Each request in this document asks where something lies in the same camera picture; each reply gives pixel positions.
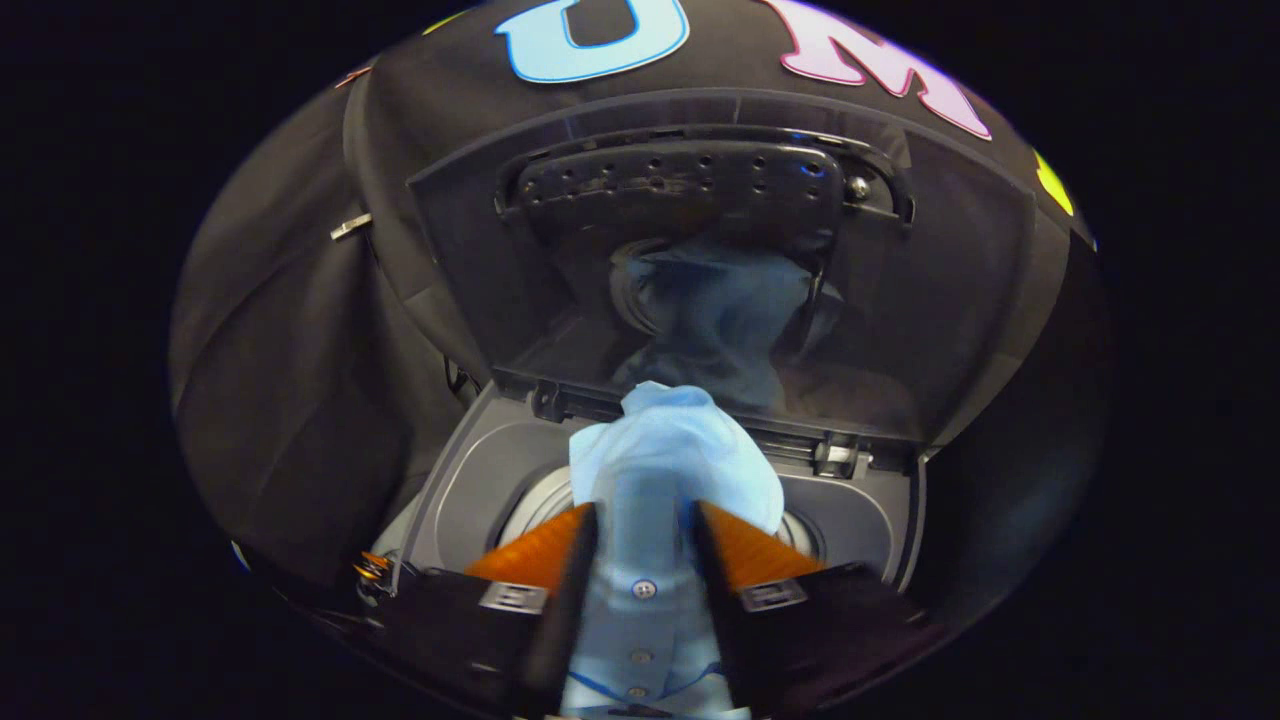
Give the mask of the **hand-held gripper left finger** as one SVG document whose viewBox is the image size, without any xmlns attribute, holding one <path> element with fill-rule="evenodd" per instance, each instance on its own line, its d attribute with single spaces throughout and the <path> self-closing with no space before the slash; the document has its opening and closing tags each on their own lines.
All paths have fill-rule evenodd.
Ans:
<svg viewBox="0 0 1280 720">
<path fill-rule="evenodd" d="M 579 642 L 599 512 L 585 503 L 466 571 L 401 580 L 380 603 L 380 659 L 477 719 L 559 714 Z"/>
</svg>

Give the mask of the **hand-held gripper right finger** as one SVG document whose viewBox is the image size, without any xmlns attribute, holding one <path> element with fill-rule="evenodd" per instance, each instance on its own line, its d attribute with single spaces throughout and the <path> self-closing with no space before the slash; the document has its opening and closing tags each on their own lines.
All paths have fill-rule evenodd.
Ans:
<svg viewBox="0 0 1280 720">
<path fill-rule="evenodd" d="M 730 696 L 753 719 L 819 717 L 945 638 L 865 564 L 826 566 L 705 500 L 692 537 Z"/>
</svg>

